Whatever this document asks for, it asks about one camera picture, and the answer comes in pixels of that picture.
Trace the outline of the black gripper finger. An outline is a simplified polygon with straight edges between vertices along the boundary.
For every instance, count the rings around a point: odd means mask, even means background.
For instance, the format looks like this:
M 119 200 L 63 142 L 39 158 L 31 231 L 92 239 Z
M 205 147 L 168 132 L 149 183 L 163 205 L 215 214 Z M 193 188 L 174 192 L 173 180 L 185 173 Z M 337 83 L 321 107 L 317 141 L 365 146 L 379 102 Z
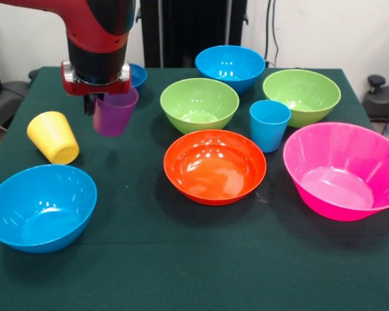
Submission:
M 84 95 L 83 103 L 84 103 L 84 114 L 87 116 L 92 116 L 95 112 L 94 96 L 90 94 Z

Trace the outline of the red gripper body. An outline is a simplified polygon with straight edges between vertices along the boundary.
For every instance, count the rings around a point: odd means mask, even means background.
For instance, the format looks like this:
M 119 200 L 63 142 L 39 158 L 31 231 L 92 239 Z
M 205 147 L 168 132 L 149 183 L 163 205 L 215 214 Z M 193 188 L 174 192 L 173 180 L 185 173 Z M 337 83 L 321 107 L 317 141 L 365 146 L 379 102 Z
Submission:
M 85 96 L 97 93 L 120 94 L 127 93 L 132 85 L 130 64 L 125 61 L 119 76 L 113 81 L 95 84 L 81 80 L 74 72 L 69 60 L 61 64 L 62 85 L 68 95 Z

